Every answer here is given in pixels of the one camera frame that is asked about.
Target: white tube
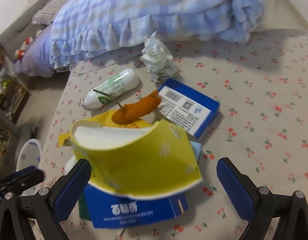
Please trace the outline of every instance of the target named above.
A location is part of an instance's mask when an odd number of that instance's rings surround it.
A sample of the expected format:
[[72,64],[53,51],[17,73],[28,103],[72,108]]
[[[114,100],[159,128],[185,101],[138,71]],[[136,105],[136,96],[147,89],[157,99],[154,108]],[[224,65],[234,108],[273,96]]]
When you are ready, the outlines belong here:
[[[140,79],[135,75],[134,70],[127,68],[95,89],[109,94],[112,98],[117,98],[125,92],[136,88],[139,83]],[[82,100],[82,106],[86,111],[89,111],[90,109],[100,108],[110,101],[108,97],[90,90],[86,98]]]

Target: cardboard box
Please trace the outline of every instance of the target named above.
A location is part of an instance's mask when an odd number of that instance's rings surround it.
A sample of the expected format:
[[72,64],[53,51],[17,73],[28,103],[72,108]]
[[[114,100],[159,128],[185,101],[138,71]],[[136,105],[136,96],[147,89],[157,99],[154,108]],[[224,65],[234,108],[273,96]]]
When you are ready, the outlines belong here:
[[87,185],[84,196],[95,228],[147,225],[176,218],[188,209],[183,194],[152,201],[139,201],[109,195]]
[[173,78],[167,79],[158,91],[162,102],[155,113],[199,141],[216,117],[220,103]]

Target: green cloth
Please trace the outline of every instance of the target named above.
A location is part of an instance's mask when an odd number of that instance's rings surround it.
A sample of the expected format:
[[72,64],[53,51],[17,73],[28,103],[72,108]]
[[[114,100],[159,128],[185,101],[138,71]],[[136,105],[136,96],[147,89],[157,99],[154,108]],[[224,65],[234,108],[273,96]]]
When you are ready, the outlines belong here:
[[78,199],[78,210],[79,210],[79,217],[81,219],[91,221],[90,213],[88,212],[84,193],[82,193]]

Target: orange chili pepper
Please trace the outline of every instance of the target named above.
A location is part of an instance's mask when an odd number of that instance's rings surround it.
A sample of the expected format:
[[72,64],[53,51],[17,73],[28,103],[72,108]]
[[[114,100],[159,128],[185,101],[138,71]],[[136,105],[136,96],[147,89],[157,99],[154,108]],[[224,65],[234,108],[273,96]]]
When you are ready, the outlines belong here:
[[142,98],[140,101],[134,104],[124,105],[121,109],[118,109],[112,116],[114,123],[123,125],[131,123],[140,117],[152,112],[160,103],[161,98],[158,96],[158,90],[154,90],[147,97]]

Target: qr code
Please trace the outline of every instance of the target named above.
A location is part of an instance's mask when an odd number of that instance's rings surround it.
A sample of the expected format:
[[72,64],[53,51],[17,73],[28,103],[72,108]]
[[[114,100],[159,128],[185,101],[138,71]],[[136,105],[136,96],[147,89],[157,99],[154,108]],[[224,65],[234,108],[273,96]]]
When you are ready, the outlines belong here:
[[193,104],[194,104],[193,102],[186,100],[182,107],[187,111],[189,111],[193,106]]

